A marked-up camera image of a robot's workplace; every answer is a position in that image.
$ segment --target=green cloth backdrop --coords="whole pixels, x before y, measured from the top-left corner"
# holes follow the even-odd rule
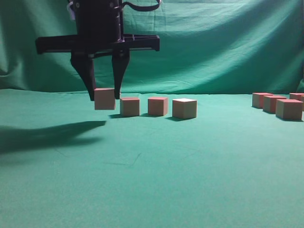
[[[130,0],[138,5],[154,0]],[[75,34],[65,0],[0,1],[0,88],[85,91],[69,53],[37,55],[35,39]],[[132,52],[123,93],[248,94],[304,90],[303,0],[164,0],[124,9],[125,33],[156,34],[161,50]],[[110,57],[95,60],[113,87]]]

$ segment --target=held block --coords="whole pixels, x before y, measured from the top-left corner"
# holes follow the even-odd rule
[[[113,88],[94,89],[95,110],[114,110],[115,96]]]
[[[270,93],[253,93],[252,106],[255,108],[263,108],[264,96],[273,95]]]
[[[295,99],[277,99],[275,115],[283,120],[301,120],[303,102]]]
[[[148,114],[163,116],[168,113],[167,97],[150,97],[148,98]]]
[[[304,93],[290,93],[289,94],[289,99],[294,99],[294,100],[301,100],[301,96],[304,96]]]
[[[139,116],[140,99],[138,97],[124,97],[120,99],[120,114],[122,116]]]
[[[275,114],[277,99],[287,99],[287,98],[284,96],[278,96],[278,95],[264,96],[263,111],[267,112],[267,113]]]
[[[191,119],[197,117],[197,100],[182,98],[173,99],[172,116],[180,119]]]

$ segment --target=red-topped block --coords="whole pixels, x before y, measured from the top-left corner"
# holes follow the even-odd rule
[[[167,97],[150,97],[148,98],[148,114],[163,116],[168,113]]]
[[[264,96],[273,95],[270,93],[253,93],[252,94],[252,106],[255,108],[263,108]]]
[[[284,96],[278,96],[278,95],[267,95],[264,96],[264,101],[263,101],[263,111],[267,113],[276,113],[276,101],[277,99],[287,99]]]
[[[301,96],[304,96],[304,93],[290,93],[289,94],[289,99],[294,99],[294,100],[301,100]]]
[[[95,110],[114,110],[115,96],[113,88],[94,89]]]
[[[123,97],[120,99],[120,114],[122,116],[139,116],[140,99],[138,97]]]
[[[301,120],[303,102],[295,99],[278,99],[275,115],[283,120]]]

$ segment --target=wooden block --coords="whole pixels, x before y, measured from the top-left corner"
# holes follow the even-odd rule
[[[148,98],[148,114],[163,116],[168,113],[167,97],[150,97]]]
[[[123,97],[120,99],[120,114],[122,116],[139,116],[140,99],[138,97]]]
[[[303,111],[304,111],[304,95],[301,96],[301,101],[303,101]]]
[[[270,93],[253,93],[252,106],[255,108],[263,108],[264,96],[273,95]]]
[[[303,102],[295,99],[277,99],[275,115],[283,120],[301,120]]]
[[[304,96],[304,93],[290,93],[289,94],[289,99],[294,99],[294,100],[301,100],[301,96]]]
[[[95,110],[114,110],[115,96],[113,88],[94,89]]]
[[[182,98],[173,99],[172,116],[180,119],[191,119],[197,116],[197,100]]]
[[[276,113],[276,100],[277,99],[287,99],[284,96],[277,95],[267,95],[263,97],[263,111],[271,114]]]

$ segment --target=black cable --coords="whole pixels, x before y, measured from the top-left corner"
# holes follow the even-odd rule
[[[123,3],[123,7],[125,5],[128,5],[130,6],[133,10],[136,10],[136,11],[140,11],[140,12],[148,12],[148,11],[153,11],[153,10],[156,10],[159,8],[160,4],[161,4],[161,1],[162,0],[156,0],[158,2],[157,5],[154,5],[154,6],[136,6],[128,1],[124,2]]]

